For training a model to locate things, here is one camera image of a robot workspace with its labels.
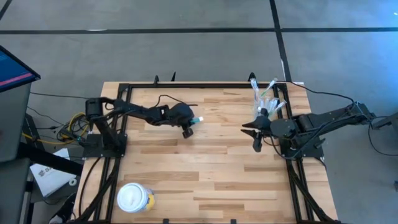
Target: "yellow label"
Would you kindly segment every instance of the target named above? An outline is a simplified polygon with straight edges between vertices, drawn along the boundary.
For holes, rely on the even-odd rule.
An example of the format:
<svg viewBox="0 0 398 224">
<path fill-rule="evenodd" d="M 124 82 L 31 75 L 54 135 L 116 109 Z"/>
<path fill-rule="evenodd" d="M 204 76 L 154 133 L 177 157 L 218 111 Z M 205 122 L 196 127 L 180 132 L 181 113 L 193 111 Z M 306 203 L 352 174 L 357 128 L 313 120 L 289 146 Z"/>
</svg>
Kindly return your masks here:
<svg viewBox="0 0 398 224">
<path fill-rule="evenodd" d="M 148 202 L 147 205 L 145 206 L 145 210 L 146 211 L 151 210 L 154 205 L 155 205 L 155 196 L 152 194 L 148 194 Z"/>
</svg>

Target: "black tape line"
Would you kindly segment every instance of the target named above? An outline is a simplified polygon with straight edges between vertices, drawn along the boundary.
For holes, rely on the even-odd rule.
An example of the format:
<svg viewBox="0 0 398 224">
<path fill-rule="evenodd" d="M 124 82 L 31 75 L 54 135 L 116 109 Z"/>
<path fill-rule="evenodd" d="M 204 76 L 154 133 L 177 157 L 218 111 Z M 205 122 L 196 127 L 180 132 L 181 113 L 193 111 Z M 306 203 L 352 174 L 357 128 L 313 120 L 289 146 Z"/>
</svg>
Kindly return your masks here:
<svg viewBox="0 0 398 224">
<path fill-rule="evenodd" d="M 398 27 L 282 28 L 282 32 L 398 32 Z"/>
<path fill-rule="evenodd" d="M 3 5 L 3 7 L 1 8 L 0 11 L 0 20 L 2 19 L 2 17 L 4 16 L 4 14 L 6 13 L 8 7 L 10 6 L 12 0 L 7 0 L 6 3 Z"/>
<path fill-rule="evenodd" d="M 96 29 L 96 30 L 0 30 L 0 34 L 194 34 L 274 32 L 274 28 L 175 28 L 175 29 Z"/>
<path fill-rule="evenodd" d="M 280 29 L 275 0 L 269 0 L 269 4 L 271 5 L 272 18 L 274 20 L 276 39 L 278 41 L 279 54 L 280 54 L 280 59 L 282 60 L 282 68 L 284 69 L 285 81 L 291 82 L 292 76 L 290 74 L 289 63 L 287 62 L 285 44 L 284 44 L 284 39 L 282 37 L 282 31 Z"/>
</svg>

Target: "black cable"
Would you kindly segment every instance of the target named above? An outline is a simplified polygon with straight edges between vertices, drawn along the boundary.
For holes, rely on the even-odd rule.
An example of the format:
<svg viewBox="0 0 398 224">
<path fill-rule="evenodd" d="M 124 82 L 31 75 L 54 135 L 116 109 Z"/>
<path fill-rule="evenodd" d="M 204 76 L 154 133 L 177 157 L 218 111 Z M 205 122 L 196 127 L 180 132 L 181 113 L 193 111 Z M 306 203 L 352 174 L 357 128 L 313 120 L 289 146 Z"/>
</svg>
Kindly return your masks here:
<svg viewBox="0 0 398 224">
<path fill-rule="evenodd" d="M 80 124 L 80 122 L 81 122 L 81 119 L 79 119 L 79 120 L 77 121 L 77 124 L 78 124 L 78 126 L 79 126 L 79 129 L 77 129 L 76 131 L 84 130 L 84 128 L 85 128 L 87 125 L 89 125 L 87 121 L 84 121 L 85 124 L 84 124 L 83 126 Z"/>
<path fill-rule="evenodd" d="M 107 110 L 113 110 L 113 108 L 108 108 L 109 103 L 105 103 L 105 109 Z"/>
<path fill-rule="evenodd" d="M 176 98 L 174 98 L 174 97 L 172 97 L 172 96 L 169 96 L 169 95 L 167 95 L 167 94 L 162 94 L 162 95 L 159 95 L 159 98 L 157 99 L 157 103 L 155 104 L 155 106 L 153 106 L 153 108 L 156 107 L 157 105 L 159 105 L 159 103 L 160 103 L 160 98 L 161 98 L 162 96 L 166 96 L 166 97 L 169 97 L 170 99 L 173 99 L 173 100 L 175 100 L 175 101 L 177 101 L 177 102 L 186 104 L 184 101 L 178 100 L 178 99 L 176 99 Z"/>
<path fill-rule="evenodd" d="M 82 157 L 82 156 L 64 156 L 64 157 L 61 157 L 61 158 L 79 158 L 80 160 L 84 160 L 83 158 L 85 158 L 85 157 Z"/>
<path fill-rule="evenodd" d="M 75 213 L 72 211 L 72 215 L 73 215 L 73 219 L 75 220 L 76 219 L 76 215 L 75 215 Z"/>
<path fill-rule="evenodd" d="M 31 92 L 30 94 L 35 94 L 35 95 L 40 95 L 40 96 L 63 97 L 63 98 L 78 98 L 78 99 L 84 99 L 84 100 L 88 100 L 89 99 L 87 97 L 82 97 L 82 96 L 54 95 L 54 94 L 35 93 L 35 92 Z"/>
<path fill-rule="evenodd" d="M 289 82 L 289 81 L 278 81 L 278 82 L 291 83 L 291 84 L 293 84 L 293 85 L 295 85 L 295 86 L 299 86 L 299 87 L 301 87 L 301 88 L 304 88 L 304 89 L 306 89 L 306 90 L 308 90 L 308 91 L 310 91 L 310 92 L 312 92 L 312 93 L 325 94 L 325 95 L 331 95 L 331 96 L 339 96 L 339 97 L 342 97 L 342 98 L 346 98 L 347 100 L 351 100 L 352 103 L 355 103 L 355 101 L 354 101 L 352 98 L 350 98 L 350 97 L 348 97 L 348 96 L 341 95 L 341 94 L 313 91 L 313 90 L 311 90 L 311 89 L 309 89 L 309 88 L 307 88 L 307 87 L 305 87 L 305 86 L 296 84 L 296 83 L 294 83 L 294 82 Z"/>
<path fill-rule="evenodd" d="M 276 145 L 274 144 L 274 140 L 271 138 L 271 142 L 272 142 L 272 146 L 274 147 L 274 150 L 275 150 L 275 152 L 276 152 L 276 154 L 278 154 L 278 156 L 280 156 L 280 157 L 282 157 L 282 158 L 284 158 L 284 159 L 287 159 L 287 160 L 294 160 L 294 159 L 291 159 L 291 158 L 288 158 L 288 157 L 285 157 L 285 156 L 283 156 L 279 151 L 278 151 L 278 149 L 276 148 Z"/>
<path fill-rule="evenodd" d="M 91 172 L 93 171 L 94 166 L 97 164 L 98 161 L 100 161 L 100 159 L 101 159 L 101 158 L 99 157 L 99 158 L 97 158 L 97 160 L 95 160 L 94 164 L 91 166 L 91 168 L 89 169 L 89 171 L 88 171 L 88 173 L 87 173 L 87 176 L 86 176 L 86 179 L 85 179 L 85 181 L 84 181 L 84 183 L 83 183 L 83 186 L 81 187 L 80 200 L 79 200 L 79 217 L 81 216 L 81 201 L 83 200 L 83 192 L 85 191 L 85 187 L 86 187 L 86 184 L 87 184 L 87 180 L 88 180 L 88 178 L 89 178 Z"/>
<path fill-rule="evenodd" d="M 264 141 L 264 143 L 266 143 L 269 146 L 273 146 L 273 144 L 266 142 L 265 138 L 262 138 L 262 141 Z"/>
<path fill-rule="evenodd" d="M 55 129 L 57 129 L 57 128 L 60 128 L 60 127 L 62 127 L 63 125 L 60 125 L 60 126 L 51 126 L 51 127 L 48 127 L 48 128 L 36 128 L 37 130 L 47 130 L 47 129 L 49 129 L 49 130 L 55 130 Z"/>
<path fill-rule="evenodd" d="M 56 122 L 56 123 L 58 123 L 58 124 L 64 125 L 63 123 L 61 123 L 61 122 L 59 122 L 59 121 L 57 121 L 57 120 L 51 118 L 51 117 L 48 116 L 48 115 L 40 114 L 39 112 L 37 112 L 37 110 L 35 110 L 35 109 L 33 109 L 33 108 L 29 107 L 29 106 L 27 106 L 27 107 L 28 107 L 29 109 L 31 109 L 32 111 L 34 111 L 35 113 L 37 113 L 38 115 L 40 115 L 40 116 L 49 118 L 49 119 L 51 119 L 52 121 L 54 121 L 54 122 Z"/>
<path fill-rule="evenodd" d="M 374 147 L 374 144 L 373 144 L 373 142 L 372 142 L 372 138 L 371 138 L 371 127 L 373 128 L 372 121 L 373 121 L 374 119 L 377 119 L 377 118 L 386 118 L 386 117 L 387 117 L 387 116 L 378 116 L 378 117 L 375 117 L 375 118 L 373 118 L 373 119 L 371 120 L 371 122 L 369 123 L 369 127 L 368 127 L 369 142 L 371 143 L 372 148 L 373 148 L 376 152 L 378 152 L 379 154 L 382 154 L 382 155 L 385 155 L 385 156 L 398 156 L 398 154 L 387 154 L 387 153 L 378 151 L 378 150 L 376 149 L 376 147 Z"/>
<path fill-rule="evenodd" d="M 56 205 L 58 203 L 60 203 L 62 201 L 63 198 L 58 199 L 56 202 L 54 203 L 50 203 L 50 202 L 46 202 L 45 200 L 43 200 L 44 203 L 46 203 L 47 205 Z"/>
<path fill-rule="evenodd" d="M 325 167 L 325 170 L 328 170 L 326 164 L 320 158 L 315 157 L 315 159 L 318 160 L 320 163 L 322 163 L 322 165 Z"/>
</svg>

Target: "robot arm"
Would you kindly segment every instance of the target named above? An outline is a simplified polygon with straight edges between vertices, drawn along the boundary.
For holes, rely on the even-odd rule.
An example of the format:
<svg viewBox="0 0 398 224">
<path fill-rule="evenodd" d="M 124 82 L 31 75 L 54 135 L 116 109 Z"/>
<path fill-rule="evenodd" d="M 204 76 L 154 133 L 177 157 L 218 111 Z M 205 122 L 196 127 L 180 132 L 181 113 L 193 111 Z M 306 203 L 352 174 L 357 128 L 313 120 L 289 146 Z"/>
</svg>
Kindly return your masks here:
<svg viewBox="0 0 398 224">
<path fill-rule="evenodd" d="M 270 121 L 266 109 L 261 110 L 261 115 L 253 122 L 242 125 L 245 128 L 242 132 L 254 139 L 253 148 L 261 152 L 261 140 L 266 137 L 275 137 L 282 140 L 284 144 L 290 144 L 294 157 L 301 157 L 303 151 L 316 149 L 321 146 L 324 139 L 318 137 L 346 125 L 369 124 L 375 117 L 362 103 L 355 103 L 338 110 L 329 111 L 323 114 L 301 114 L 293 116 L 292 119 L 277 119 Z"/>
<path fill-rule="evenodd" d="M 103 114 L 103 103 L 113 105 L 113 110 L 108 114 Z M 93 122 L 101 134 L 110 132 L 108 120 L 113 116 L 128 115 L 143 119 L 147 123 L 160 126 L 171 125 L 182 127 L 184 138 L 189 138 L 193 131 L 190 128 L 194 124 L 194 115 L 191 108 L 185 103 L 177 103 L 172 108 L 168 105 L 145 108 L 143 106 L 128 103 L 123 100 L 112 100 L 106 97 L 91 98 L 86 101 L 86 117 L 89 122 Z"/>
</svg>

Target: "yellow cable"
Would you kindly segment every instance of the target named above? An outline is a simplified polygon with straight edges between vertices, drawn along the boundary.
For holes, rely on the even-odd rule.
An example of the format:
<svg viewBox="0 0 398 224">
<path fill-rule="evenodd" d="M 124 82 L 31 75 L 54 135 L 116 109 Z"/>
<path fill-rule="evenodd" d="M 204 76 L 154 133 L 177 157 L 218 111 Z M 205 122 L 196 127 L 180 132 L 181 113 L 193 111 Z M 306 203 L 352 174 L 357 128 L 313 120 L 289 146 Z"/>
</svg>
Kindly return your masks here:
<svg viewBox="0 0 398 224">
<path fill-rule="evenodd" d="M 75 114 L 75 115 L 73 115 L 73 117 L 72 117 L 72 119 L 70 120 L 70 122 L 69 122 L 69 127 L 68 127 L 68 131 L 70 131 L 70 127 L 72 126 L 72 123 L 73 123 L 73 120 L 77 117 L 77 116 L 79 116 L 79 115 L 85 115 L 83 112 L 80 112 L 80 113 L 77 113 L 77 114 Z"/>
<path fill-rule="evenodd" d="M 33 137 L 30 136 L 30 135 L 28 135 L 28 134 L 22 133 L 22 135 L 23 135 L 25 138 L 33 139 Z M 71 141 L 68 141 L 68 142 L 52 142 L 52 141 L 46 141 L 46 140 L 38 139 L 38 141 L 39 141 L 39 142 L 42 142 L 42 143 L 47 143 L 47 144 L 69 144 L 69 143 L 74 142 L 75 140 L 71 140 Z"/>
<path fill-rule="evenodd" d="M 72 124 L 73 120 L 74 120 L 77 116 L 79 116 L 79 115 L 85 115 L 85 114 L 84 114 L 83 112 L 80 112 L 80 113 L 77 113 L 77 114 L 73 115 L 72 119 L 71 119 L 70 122 L 69 122 L 69 127 L 68 127 L 68 130 L 69 130 L 69 131 L 70 131 L 71 124 Z M 81 134 L 80 134 L 79 136 L 82 136 L 84 133 L 86 133 L 88 126 L 89 126 L 89 125 L 87 124 L 86 127 L 83 129 L 83 132 L 81 132 Z M 28 134 L 22 133 L 22 135 L 23 135 L 25 138 L 33 139 L 33 137 L 30 136 L 30 135 L 28 135 Z M 46 140 L 38 139 L 38 141 L 39 141 L 39 142 L 42 142 L 42 143 L 47 143 L 47 144 L 64 145 L 64 144 L 70 144 L 70 143 L 74 142 L 75 140 L 71 140 L 71 141 L 67 141 L 67 142 L 52 142 L 52 141 L 46 141 Z"/>
</svg>

